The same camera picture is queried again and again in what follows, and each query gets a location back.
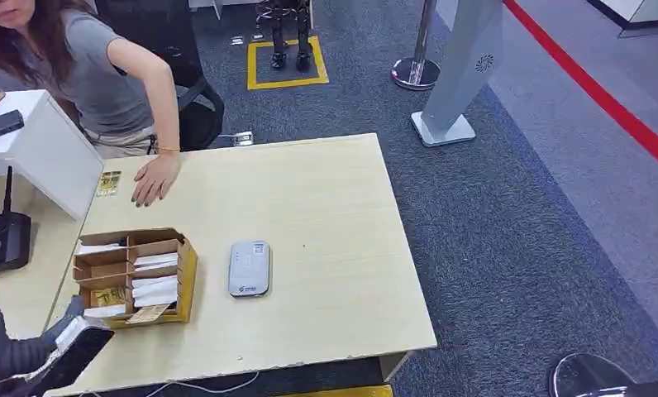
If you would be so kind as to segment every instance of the long brown hair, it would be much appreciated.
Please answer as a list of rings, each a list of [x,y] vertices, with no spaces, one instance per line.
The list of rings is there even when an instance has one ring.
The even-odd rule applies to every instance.
[[[35,13],[28,23],[30,38],[51,65],[51,71],[57,84],[69,77],[74,57],[66,43],[64,22],[61,12],[74,9],[93,13],[91,7],[83,0],[35,0]],[[13,29],[0,26],[0,69],[22,81],[39,85],[41,78],[36,70],[25,63],[19,50],[21,35]]]

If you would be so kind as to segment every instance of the red tape line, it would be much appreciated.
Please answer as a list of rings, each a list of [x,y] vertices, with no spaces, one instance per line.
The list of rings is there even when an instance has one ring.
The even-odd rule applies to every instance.
[[[608,93],[592,76],[582,69],[546,31],[539,26],[514,0],[503,0],[509,11],[526,27],[534,39],[551,55],[555,62],[582,87],[582,89],[626,130],[641,146],[658,160],[658,135],[633,116],[623,105]]]

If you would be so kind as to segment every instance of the black router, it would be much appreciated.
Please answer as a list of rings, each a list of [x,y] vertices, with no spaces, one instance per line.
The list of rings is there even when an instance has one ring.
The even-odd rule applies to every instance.
[[[32,220],[11,211],[12,167],[7,167],[5,198],[0,213],[0,271],[19,269],[30,260]]]

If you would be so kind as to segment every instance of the gray carpet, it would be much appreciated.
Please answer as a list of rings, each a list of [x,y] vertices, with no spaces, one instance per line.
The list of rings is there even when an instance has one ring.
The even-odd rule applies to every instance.
[[[618,39],[619,27],[585,0],[518,2],[658,133],[658,36]],[[439,4],[442,15],[455,8],[453,0]],[[658,161],[509,11],[503,43],[493,91],[658,327]]]
[[[576,351],[658,379],[658,330],[490,88],[465,114],[475,140],[422,146],[408,115],[428,93],[402,90],[388,74],[412,51],[418,2],[317,2],[330,83],[247,92],[246,49],[228,43],[253,31],[239,23],[250,12],[226,8],[221,25],[210,10],[195,16],[206,74],[227,103],[226,132],[253,130],[262,142],[379,134],[439,341],[399,372],[398,397],[544,396],[550,365]],[[266,372],[229,395],[379,382],[375,360],[360,360]],[[161,395],[205,394],[171,387]]]

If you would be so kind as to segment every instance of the gray t-shirt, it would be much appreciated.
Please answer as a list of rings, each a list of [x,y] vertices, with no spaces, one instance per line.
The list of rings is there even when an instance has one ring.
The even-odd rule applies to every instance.
[[[66,10],[62,18],[74,57],[66,81],[57,86],[49,63],[25,47],[25,62],[44,76],[44,81],[40,87],[29,87],[0,70],[0,89],[49,89],[73,102],[81,113],[81,126],[96,133],[115,135],[150,127],[154,119],[144,85],[136,78],[121,75],[107,58],[107,46],[120,36],[85,12]]]

